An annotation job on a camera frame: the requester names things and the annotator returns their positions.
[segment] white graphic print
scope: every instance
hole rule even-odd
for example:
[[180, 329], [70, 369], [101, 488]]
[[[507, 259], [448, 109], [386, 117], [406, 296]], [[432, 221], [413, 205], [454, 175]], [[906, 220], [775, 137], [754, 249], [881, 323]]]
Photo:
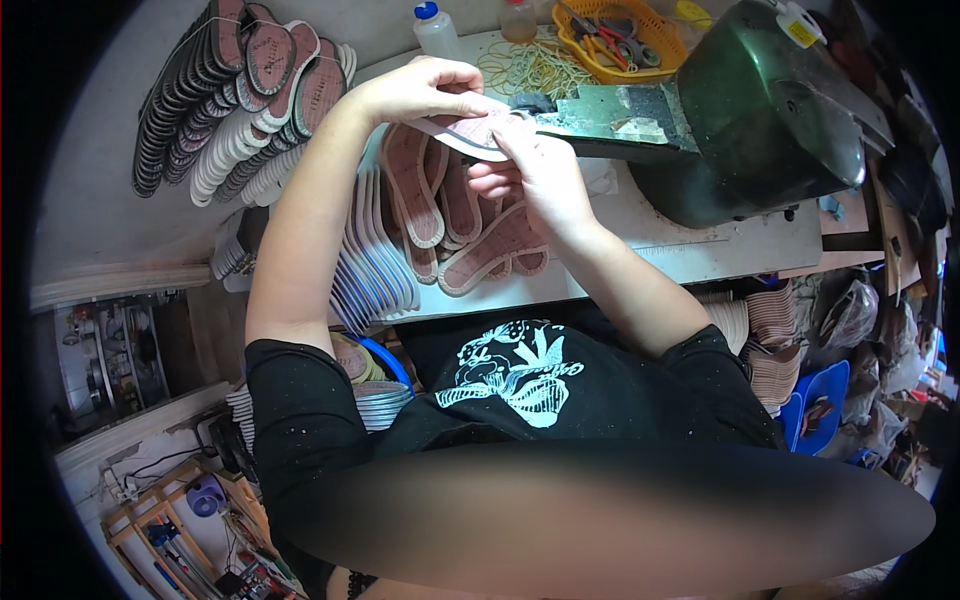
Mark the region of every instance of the white graphic print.
[[[547, 346], [545, 331], [563, 329], [547, 321], [513, 321], [466, 343], [457, 354], [457, 387], [437, 392], [437, 403], [446, 408], [461, 400], [500, 396], [531, 427], [549, 427], [570, 394], [560, 377], [584, 369], [583, 363], [564, 362], [564, 336]], [[511, 362], [508, 350], [523, 362]]]

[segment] blue plastic stool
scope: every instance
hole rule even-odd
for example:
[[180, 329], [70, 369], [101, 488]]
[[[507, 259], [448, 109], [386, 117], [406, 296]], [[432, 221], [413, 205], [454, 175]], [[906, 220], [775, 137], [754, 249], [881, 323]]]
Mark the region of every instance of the blue plastic stool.
[[804, 397], [794, 392], [790, 400], [780, 408], [780, 415], [776, 418], [783, 424], [783, 438], [791, 452], [797, 450], [797, 440], [800, 438], [800, 428], [804, 423]]
[[827, 397], [827, 402], [833, 405], [833, 411], [820, 419], [815, 432], [797, 439], [795, 452], [812, 456], [826, 448], [833, 439], [840, 426], [843, 401], [847, 397], [848, 379], [850, 379], [850, 363], [842, 360], [820, 372], [807, 375], [797, 382], [797, 387], [793, 391], [804, 397], [804, 402], [800, 405], [800, 423], [803, 422], [804, 411], [821, 396]]

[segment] plastic bag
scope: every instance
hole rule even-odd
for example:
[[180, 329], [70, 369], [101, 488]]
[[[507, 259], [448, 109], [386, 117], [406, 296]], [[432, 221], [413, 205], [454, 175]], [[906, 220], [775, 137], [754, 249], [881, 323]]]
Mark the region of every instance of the plastic bag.
[[897, 436], [906, 428], [906, 422], [897, 417], [889, 406], [883, 402], [874, 402], [876, 421], [871, 423], [870, 435], [866, 438], [864, 447], [880, 455], [886, 460], [897, 443]]
[[926, 362], [917, 347], [917, 322], [906, 302], [890, 307], [884, 320], [880, 342], [880, 390], [885, 395], [912, 390], [924, 374]]
[[880, 389], [880, 365], [870, 342], [861, 342], [851, 361], [850, 383], [843, 401], [840, 422], [863, 426], [870, 422], [870, 409]]
[[853, 348], [864, 341], [874, 329], [878, 307], [874, 286], [855, 279], [820, 327], [823, 348]]

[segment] stack of insoles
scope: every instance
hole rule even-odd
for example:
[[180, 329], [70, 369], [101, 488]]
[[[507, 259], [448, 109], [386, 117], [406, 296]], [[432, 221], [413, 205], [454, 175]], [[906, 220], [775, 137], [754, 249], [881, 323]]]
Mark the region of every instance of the stack of insoles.
[[246, 383], [236, 392], [227, 394], [227, 405], [233, 414], [233, 421], [240, 427], [247, 451], [253, 452], [253, 399]]
[[508, 114], [506, 105], [474, 96], [492, 106], [490, 116], [420, 119], [412, 123], [418, 129], [393, 125], [380, 147], [407, 262], [420, 283], [436, 281], [455, 297], [484, 279], [502, 278], [513, 270], [535, 275], [548, 262], [546, 243], [527, 222], [526, 203], [480, 199], [467, 185], [467, 165], [460, 151], [503, 160], [491, 123], [496, 119], [515, 126], [520, 121]]
[[210, 0], [144, 101], [132, 169], [138, 196], [152, 196], [164, 176], [182, 179], [189, 155], [212, 135], [215, 121], [232, 110], [235, 95], [228, 99], [223, 89], [247, 63], [240, 37], [243, 12], [243, 0]]
[[739, 354], [750, 336], [747, 302], [734, 300], [733, 292], [712, 292], [694, 298], [704, 306], [713, 324], [727, 338], [730, 352]]
[[779, 290], [751, 294], [746, 302], [754, 334], [744, 347], [750, 385], [767, 412], [775, 416], [797, 385], [803, 358], [800, 345], [793, 344], [793, 288], [787, 281]]
[[256, 252], [270, 219], [269, 208], [242, 208], [217, 231], [217, 245], [210, 268], [217, 279], [233, 274], [249, 275], [256, 265]]
[[414, 274], [383, 227], [381, 182], [376, 165], [361, 169], [357, 177], [330, 292], [330, 306], [347, 330], [358, 335], [370, 323], [420, 304]]
[[330, 342], [333, 343], [333, 356], [340, 366], [347, 372], [350, 383], [356, 385], [364, 381], [384, 381], [387, 374], [376, 364], [370, 351], [346, 335], [330, 332]]
[[194, 204], [233, 200], [309, 139], [346, 89], [341, 64], [355, 69], [356, 54], [303, 21], [281, 25], [262, 5], [211, 0], [141, 110], [133, 189], [148, 197], [161, 179], [189, 174]]
[[[325, 52], [324, 42], [325, 40], [321, 39], [321, 56], [324, 56]], [[357, 53], [346, 44], [340, 44], [336, 49], [337, 58], [344, 76], [344, 91], [346, 91], [350, 88], [353, 75], [356, 73]], [[316, 99], [316, 96], [314, 96], [314, 100], [310, 100], [311, 104], [309, 104], [309, 108], [302, 111], [303, 122], [311, 133], [316, 130], [320, 121], [323, 120], [323, 115], [336, 103], [336, 99], [332, 97], [331, 91], [336, 89], [335, 81], [336, 74], [331, 72], [329, 80], [324, 82], [323, 95], [319, 99]], [[300, 101], [301, 97], [305, 98], [306, 96], [299, 94], [297, 102]], [[301, 115], [301, 109], [297, 108], [297, 105], [294, 104], [294, 118], [300, 119], [299, 115]], [[287, 178], [293, 171], [293, 168], [297, 166], [305, 149], [305, 144], [300, 144], [293, 150], [288, 150], [268, 160], [263, 167], [256, 172], [256, 175], [250, 179], [247, 185], [244, 186], [240, 192], [240, 199], [243, 200], [245, 204], [256, 203], [260, 206], [269, 206], [276, 202], [280, 197], [280, 191], [282, 191], [283, 186], [286, 184]]]
[[409, 386], [396, 381], [366, 381], [353, 386], [353, 395], [367, 433], [390, 427], [400, 409], [414, 399]]
[[[277, 24], [262, 24], [267, 29], [276, 30]], [[294, 111], [295, 99], [299, 90], [300, 78], [311, 61], [320, 53], [321, 43], [313, 29], [303, 21], [292, 21], [283, 26], [289, 31], [294, 42], [294, 53], [290, 75], [272, 96], [265, 97], [265, 106], [259, 111], [236, 111], [224, 123], [214, 136], [213, 141], [201, 152], [194, 165], [190, 180], [190, 197], [194, 204], [204, 206], [216, 196], [217, 201], [226, 203], [235, 198], [247, 181], [256, 174], [266, 160], [251, 161], [264, 151], [269, 158], [284, 149], [289, 150], [300, 144], [296, 128], [284, 128]], [[330, 62], [334, 71], [339, 72], [336, 59], [332, 57], [333, 44], [327, 42], [330, 56], [320, 62]], [[313, 70], [328, 72], [323, 65], [315, 65]], [[337, 90], [334, 102], [342, 90]]]

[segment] yellow plastic basket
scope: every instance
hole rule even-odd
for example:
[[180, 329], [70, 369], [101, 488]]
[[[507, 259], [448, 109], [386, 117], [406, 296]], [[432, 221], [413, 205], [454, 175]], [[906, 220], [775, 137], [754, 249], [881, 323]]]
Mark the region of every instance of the yellow plastic basket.
[[569, 48], [570, 52], [575, 54], [598, 82], [606, 85], [613, 84], [643, 84], [652, 78], [670, 75], [680, 68], [680, 65], [686, 60], [686, 49], [677, 38], [677, 25], [673, 21], [664, 19], [653, 9], [648, 7], [640, 0], [565, 0], [567, 6], [573, 9], [577, 14], [589, 22], [593, 22], [593, 17], [598, 18], [622, 18], [623, 9], [626, 7], [633, 14], [637, 21], [636, 36], [645, 44], [653, 46], [660, 53], [660, 69], [657, 71], [645, 70], [643, 72], [625, 73], [616, 67], [607, 67], [592, 60], [576, 42], [573, 28], [570, 26], [572, 17], [570, 13], [564, 10], [559, 4], [553, 7], [553, 22], [557, 24], [557, 37]]

